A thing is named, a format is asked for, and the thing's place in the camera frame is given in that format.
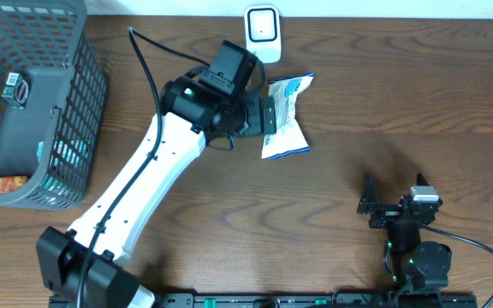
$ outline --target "plastic basket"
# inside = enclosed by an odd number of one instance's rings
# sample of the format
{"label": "plastic basket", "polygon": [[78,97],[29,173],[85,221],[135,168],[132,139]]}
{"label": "plastic basket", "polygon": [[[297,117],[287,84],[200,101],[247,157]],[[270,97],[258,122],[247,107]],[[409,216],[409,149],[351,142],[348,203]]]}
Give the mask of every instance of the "plastic basket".
{"label": "plastic basket", "polygon": [[[29,177],[0,206],[62,210],[83,199],[106,98],[85,19],[81,0],[0,1],[0,177]],[[9,72],[29,79],[23,110],[1,98]]]}

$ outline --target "table surface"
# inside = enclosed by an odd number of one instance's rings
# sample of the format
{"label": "table surface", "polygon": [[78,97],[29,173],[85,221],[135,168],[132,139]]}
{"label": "table surface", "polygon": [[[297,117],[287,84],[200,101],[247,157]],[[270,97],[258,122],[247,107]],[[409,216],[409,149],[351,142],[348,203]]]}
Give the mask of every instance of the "table surface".
{"label": "table surface", "polygon": [[[85,204],[49,212],[0,208],[0,306],[46,307],[35,243],[102,194],[133,154],[155,107],[128,41],[132,26],[211,60],[223,39],[244,45],[241,18],[89,17],[111,76]],[[282,19],[282,58],[269,79],[313,71],[297,118],[308,153],[260,159],[262,139],[208,149],[170,189],[128,270],[152,290],[331,292],[390,284],[385,231],[355,213],[366,172],[395,202],[423,171],[444,206],[433,227],[493,247],[493,21]],[[162,88],[195,63],[141,44]],[[422,231],[453,252],[447,290],[493,292],[493,257]]]}

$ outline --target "white wall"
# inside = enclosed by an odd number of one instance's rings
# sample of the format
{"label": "white wall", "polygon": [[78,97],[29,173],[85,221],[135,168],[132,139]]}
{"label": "white wall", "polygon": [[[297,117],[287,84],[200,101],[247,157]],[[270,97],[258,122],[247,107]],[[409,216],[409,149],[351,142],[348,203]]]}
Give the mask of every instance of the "white wall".
{"label": "white wall", "polygon": [[493,19],[493,0],[86,0],[93,15],[242,16],[247,6],[267,3],[285,17]]}

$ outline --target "white device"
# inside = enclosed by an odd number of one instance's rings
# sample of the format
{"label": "white device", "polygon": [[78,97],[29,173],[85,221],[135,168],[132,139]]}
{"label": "white device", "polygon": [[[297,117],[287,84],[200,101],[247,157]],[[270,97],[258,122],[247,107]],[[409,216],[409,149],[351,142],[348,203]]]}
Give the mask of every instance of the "white device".
{"label": "white device", "polygon": [[281,59],[279,11],[272,5],[256,5],[245,11],[246,49],[263,63]]}
{"label": "white device", "polygon": [[[100,255],[108,250],[115,255],[112,260],[114,264],[127,266],[151,214],[178,175],[205,149],[205,135],[203,132],[193,132],[191,127],[192,123],[173,113],[169,112],[163,116],[163,136],[156,159],[148,163],[144,172],[112,211],[111,219],[105,224],[105,231],[98,237],[94,246],[95,253]],[[156,137],[157,115],[153,116],[146,136],[136,152],[102,197],[69,226],[68,230],[73,229],[77,232],[75,241],[85,247],[89,246],[97,223],[145,161]],[[140,286],[128,308],[150,308],[154,301],[153,293]]]}

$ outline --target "wire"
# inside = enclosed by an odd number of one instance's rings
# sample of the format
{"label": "wire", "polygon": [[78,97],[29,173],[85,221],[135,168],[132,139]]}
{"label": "wire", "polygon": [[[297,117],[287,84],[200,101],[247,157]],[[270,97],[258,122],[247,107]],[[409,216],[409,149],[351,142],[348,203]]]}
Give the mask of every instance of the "wire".
{"label": "wire", "polygon": [[228,142],[229,142],[229,148],[214,146],[214,145],[211,145],[210,143],[207,146],[214,149],[214,150],[232,151],[235,148],[235,141],[233,140],[233,136],[231,135],[231,133],[228,133]]}
{"label": "wire", "polygon": [[161,48],[162,50],[165,50],[165,51],[170,52],[173,55],[185,57],[186,59],[190,59],[190,60],[194,60],[194,61],[199,62],[199,63],[201,63],[201,64],[203,64],[203,65],[205,65],[207,67],[210,66],[210,64],[207,61],[202,60],[202,59],[199,59],[196,56],[190,56],[190,55],[186,55],[186,54],[181,53],[181,52],[176,51],[176,50],[171,50],[169,47],[167,47],[167,46],[165,46],[163,44],[160,44],[160,43],[158,43],[158,42],[156,42],[156,41],[154,41],[154,40],[152,40],[150,38],[147,38],[146,36],[144,36],[144,34],[139,33],[138,31],[134,30],[132,27],[130,27],[128,29],[128,36],[131,36],[132,35],[131,33],[133,33],[134,35],[136,35],[137,37],[139,37],[141,39],[144,39],[146,42],[148,42],[150,44],[156,45],[157,47]]}
{"label": "wire", "polygon": [[184,76],[186,76],[188,78],[194,78],[195,76],[203,73],[203,70],[205,70],[205,69],[206,69],[205,65],[200,65],[200,66],[197,66],[195,68],[188,70],[187,73],[184,74]]}
{"label": "wire", "polygon": [[147,37],[145,37],[143,34],[137,32],[134,30],[132,27],[128,29],[128,37],[130,38],[130,43],[134,48],[134,52],[136,53],[136,56],[138,57],[138,60],[140,61],[140,64],[142,65],[142,68],[144,69],[144,73],[146,73],[146,77],[148,82],[150,83],[150,88],[151,88],[151,94],[153,95],[153,100],[155,101],[155,107],[157,109],[157,137],[155,139],[155,144],[153,145],[153,148],[151,151],[148,153],[145,161],[140,165],[138,170],[134,173],[133,177],[128,180],[127,184],[125,187],[119,192],[117,195],[116,199],[113,200],[111,203],[110,207],[108,210],[105,212],[104,216],[100,220],[99,223],[96,225],[96,229],[94,230],[94,235],[92,236],[91,243],[89,244],[87,250],[86,250],[86,255],[85,259],[83,260],[83,264],[81,265],[81,271],[80,271],[80,279],[79,279],[79,286],[77,288],[77,301],[76,301],[76,307],[81,308],[83,304],[83,291],[85,289],[85,281],[86,281],[86,274],[89,269],[89,262],[92,257],[92,253],[94,252],[94,247],[96,246],[96,242],[98,240],[98,237],[100,236],[101,233],[105,231],[105,224],[106,222],[110,219],[111,212],[117,207],[121,199],[125,196],[127,193],[128,189],[134,184],[134,182],[138,179],[142,171],[146,168],[148,163],[155,158],[155,153],[157,152],[157,149],[159,148],[159,145],[161,144],[161,137],[163,135],[163,116],[161,115],[161,101],[159,99],[159,94],[157,93],[157,87],[155,86],[155,81],[153,81],[153,77],[151,76],[150,69],[147,67],[146,60],[142,56],[142,53],[140,52],[140,48],[138,47],[138,44],[136,44],[136,40],[134,39],[134,36],[137,36],[141,39],[144,39],[146,42],[151,43],[156,45],[157,47],[166,50],[170,52],[173,55],[177,56],[182,56],[187,59],[191,59],[200,63],[203,63],[205,66],[210,66],[208,62],[205,62],[195,56],[189,56],[186,54],[183,54],[181,52],[171,50],[169,47],[163,46]]}
{"label": "wire", "polygon": [[[469,240],[468,238],[465,238],[463,236],[459,236],[459,235],[456,235],[456,234],[451,234],[449,232],[446,232],[446,231],[442,231],[442,230],[439,230],[439,229],[436,229],[436,228],[432,228],[432,227],[429,227],[429,226],[426,226],[424,225],[423,223],[421,223],[419,220],[417,220],[416,218],[414,218],[411,213],[410,213],[410,209],[405,209],[405,212],[407,213],[407,217],[413,221],[417,226],[418,228],[424,228],[425,230],[428,230],[428,231],[431,231],[431,232],[434,232],[436,234],[440,234],[440,235],[444,235],[444,236],[448,236],[449,238],[452,238],[454,240],[460,240],[462,242],[465,242],[467,244],[471,244],[473,246],[476,246],[482,250],[485,250],[491,254],[493,254],[493,249],[488,247],[487,245],[485,244],[482,244],[482,243],[479,243],[477,242],[476,240]],[[490,305],[492,305],[493,303],[493,294],[490,296],[490,298],[488,299],[488,301],[486,301],[486,303],[484,303],[484,305],[482,305],[482,308],[487,308],[489,307]]]}
{"label": "wire", "polygon": [[340,294],[340,293],[343,291],[343,289],[345,289],[345,288],[352,288],[352,289],[355,289],[355,290],[357,291],[357,293],[360,295],[360,297],[361,297],[361,298],[363,298],[363,300],[364,300],[364,301],[365,301],[368,305],[370,304],[370,302],[368,301],[368,299],[366,299],[365,295],[364,295],[364,294],[363,294],[363,293],[359,290],[359,288],[358,288],[358,287],[356,287],[356,286],[341,286],[341,287],[339,287],[339,288],[338,288],[338,289],[334,292],[334,294],[332,294],[332,304],[334,304],[334,303],[338,300],[338,298],[337,298],[338,294]]}
{"label": "wire", "polygon": [[389,262],[387,260],[387,255],[389,254],[389,244],[391,242],[385,243],[385,247],[383,248],[383,266],[385,267],[385,270],[387,270],[388,273],[391,273],[391,268],[389,267]]}

